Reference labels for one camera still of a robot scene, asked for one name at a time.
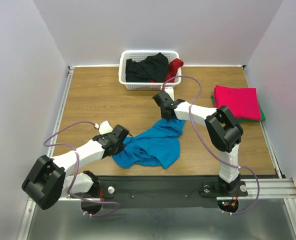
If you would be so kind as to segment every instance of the blue towel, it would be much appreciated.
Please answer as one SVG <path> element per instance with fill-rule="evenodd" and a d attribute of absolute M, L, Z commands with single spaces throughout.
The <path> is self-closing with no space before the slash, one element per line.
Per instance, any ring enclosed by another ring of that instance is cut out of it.
<path fill-rule="evenodd" d="M 166 169 L 180 156 L 178 136 L 183 134 L 184 124 L 184 120 L 161 119 L 132 141 L 131 137 L 127 137 L 124 150 L 112 158 L 125 169 L 133 164 L 162 166 Z"/>

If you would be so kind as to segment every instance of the clothing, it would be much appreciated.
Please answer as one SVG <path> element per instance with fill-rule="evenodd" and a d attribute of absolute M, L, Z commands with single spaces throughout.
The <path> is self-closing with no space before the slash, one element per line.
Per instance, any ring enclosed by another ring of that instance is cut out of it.
<path fill-rule="evenodd" d="M 212 105 L 216 105 L 215 104 L 215 98 L 214 98 L 214 95 L 211 95 L 211 102 L 212 102 Z M 260 107 L 259 105 L 259 109 L 260 109 L 260 115 L 261 115 L 261 122 L 264 122 L 266 120 L 266 116 L 262 110 L 262 108 Z M 251 119 L 247 119 L 247 118 L 237 118 L 238 122 L 242 123 L 242 122 L 256 122 L 255 120 L 251 120 Z"/>
<path fill-rule="evenodd" d="M 260 121 L 256 88 L 231 88 L 217 85 L 213 91 L 215 107 L 227 106 L 237 119 Z"/>
<path fill-rule="evenodd" d="M 127 59 L 126 61 L 126 82 L 129 83 L 150 83 L 154 80 L 163 83 L 169 69 L 168 58 L 162 53 L 148 56 L 140 62 Z"/>
<path fill-rule="evenodd" d="M 162 166 L 166 169 L 180 156 L 178 136 L 183 134 L 184 124 L 184 120 L 161 119 L 133 139 L 127 137 L 124 140 L 124 150 L 112 158 L 126 169 L 133 164 Z"/>
<path fill-rule="evenodd" d="M 176 58 L 174 60 L 172 60 L 169 63 L 169 70 L 166 76 L 166 80 L 171 79 L 172 77 L 177 75 L 177 71 L 180 67 L 182 67 L 184 65 L 184 62 L 181 61 L 179 58 Z M 169 83 L 173 83 L 175 82 L 175 79 L 169 81 Z"/>

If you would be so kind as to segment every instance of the wood grain surface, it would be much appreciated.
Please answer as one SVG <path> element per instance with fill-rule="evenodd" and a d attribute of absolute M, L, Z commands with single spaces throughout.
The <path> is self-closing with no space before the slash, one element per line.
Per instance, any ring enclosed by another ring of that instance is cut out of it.
<path fill-rule="evenodd" d="M 247 87 L 241 67 L 183 67 L 183 75 L 197 78 L 202 83 L 202 94 L 195 104 L 212 107 L 211 94 L 216 85 L 233 88 Z M 112 127 L 120 124 L 136 136 L 149 129 L 160 118 L 160 109 L 152 96 L 154 90 L 127 90 L 118 82 L 118 67 L 77 67 L 74 69 L 60 129 L 78 121 L 88 120 L 100 124 L 108 120 Z M 174 88 L 175 98 L 190 102 L 198 92 L 198 84 L 183 78 Z M 271 157 L 258 122 L 243 122 L 244 134 L 239 148 L 239 164 L 252 168 L 256 174 L 275 174 Z M 198 126 L 201 136 L 214 151 L 207 129 Z M 57 138 L 57 143 L 70 143 L 75 147 L 85 144 L 97 135 L 90 124 L 76 125 Z M 95 175 L 217 175 L 219 163 L 204 148 L 187 121 L 180 140 L 180 158 L 168 169 L 161 166 L 133 165 L 129 169 L 119 167 L 111 157 L 92 162 L 80 169 Z M 69 148 L 57 146 L 54 156 Z M 250 175 L 247 170 L 242 174 Z"/>

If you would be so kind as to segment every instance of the gray wall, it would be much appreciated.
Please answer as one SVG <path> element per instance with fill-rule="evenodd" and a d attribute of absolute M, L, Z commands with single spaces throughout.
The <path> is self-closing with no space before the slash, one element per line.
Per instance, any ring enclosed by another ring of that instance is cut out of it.
<path fill-rule="evenodd" d="M 281 170 L 296 184 L 296 1 L 284 0 L 246 67 Z"/>
<path fill-rule="evenodd" d="M 50 134 L 66 63 L 31 0 L 0 1 L 0 240 L 17 239 L 21 184 Z"/>
<path fill-rule="evenodd" d="M 124 50 L 175 50 L 185 64 L 247 64 L 282 0 L 34 0 L 69 65 Z"/>

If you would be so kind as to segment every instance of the gray floor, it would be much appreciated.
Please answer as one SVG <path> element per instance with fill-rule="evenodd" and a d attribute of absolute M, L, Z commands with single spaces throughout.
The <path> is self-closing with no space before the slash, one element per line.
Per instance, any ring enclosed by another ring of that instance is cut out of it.
<path fill-rule="evenodd" d="M 245 207 L 250 201 L 241 203 Z M 120 209 L 111 216 L 82 215 L 80 201 L 36 208 L 30 240 L 295 240 L 282 199 L 260 200 L 250 212 L 229 216 L 212 208 Z"/>

